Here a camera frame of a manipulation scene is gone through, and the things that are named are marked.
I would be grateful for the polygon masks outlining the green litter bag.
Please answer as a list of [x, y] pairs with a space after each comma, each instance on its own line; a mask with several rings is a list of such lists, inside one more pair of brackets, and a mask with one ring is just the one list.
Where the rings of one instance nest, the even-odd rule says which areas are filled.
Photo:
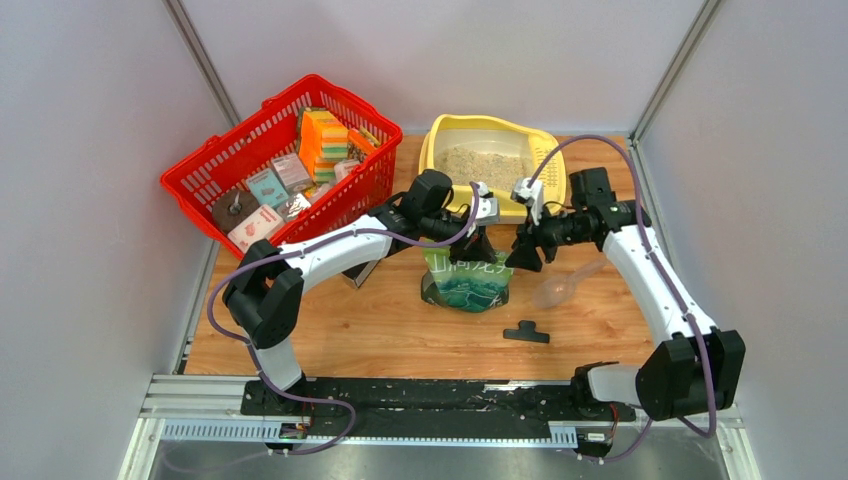
[[422, 301], [474, 314], [499, 308], [509, 302], [509, 283], [514, 269], [505, 265], [505, 252], [496, 251], [494, 263], [452, 263], [446, 247], [424, 249], [423, 257], [428, 270], [420, 284]]

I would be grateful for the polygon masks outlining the clear plastic scoop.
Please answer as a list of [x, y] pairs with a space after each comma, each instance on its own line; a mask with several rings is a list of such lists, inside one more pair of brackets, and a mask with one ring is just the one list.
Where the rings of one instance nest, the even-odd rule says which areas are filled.
[[538, 309], [550, 309], [569, 300], [578, 285], [602, 270], [607, 265], [605, 259], [597, 259], [582, 265], [570, 274], [552, 276], [536, 287], [532, 295], [532, 304]]

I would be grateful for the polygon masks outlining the black bag clip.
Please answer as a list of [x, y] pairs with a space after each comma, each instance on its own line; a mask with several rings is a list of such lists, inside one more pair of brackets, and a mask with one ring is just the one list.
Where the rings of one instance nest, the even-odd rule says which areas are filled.
[[507, 340], [549, 344], [550, 335], [537, 330], [537, 324], [531, 320], [520, 320], [516, 328], [504, 329], [502, 337]]

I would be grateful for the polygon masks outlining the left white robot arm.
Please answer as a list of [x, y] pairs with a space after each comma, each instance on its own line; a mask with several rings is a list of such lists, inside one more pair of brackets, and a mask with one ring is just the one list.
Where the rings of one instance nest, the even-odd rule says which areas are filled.
[[303, 242], [260, 240], [249, 247], [215, 291], [242, 330], [230, 336], [246, 345], [269, 385], [272, 407], [291, 415], [304, 405], [303, 371], [290, 336], [302, 297], [313, 287], [412, 246], [447, 247], [452, 261], [495, 262], [485, 229], [499, 219], [498, 200], [484, 183], [470, 187], [466, 209], [453, 213], [446, 207], [454, 194], [450, 178], [427, 169], [407, 190], [344, 227]]

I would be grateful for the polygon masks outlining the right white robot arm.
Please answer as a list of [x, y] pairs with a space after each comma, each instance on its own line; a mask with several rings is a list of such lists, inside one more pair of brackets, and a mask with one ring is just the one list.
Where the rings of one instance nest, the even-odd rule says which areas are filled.
[[740, 334], [718, 328], [697, 305], [644, 210], [634, 200], [617, 199], [604, 168], [578, 171], [569, 181], [574, 209], [559, 214], [544, 206], [540, 181], [517, 182], [511, 198], [526, 207], [527, 218], [507, 266], [538, 272], [559, 248], [594, 244], [625, 280], [655, 344], [640, 367], [599, 362], [577, 368], [570, 391], [574, 412], [593, 419], [616, 402], [663, 421], [729, 408], [746, 353]]

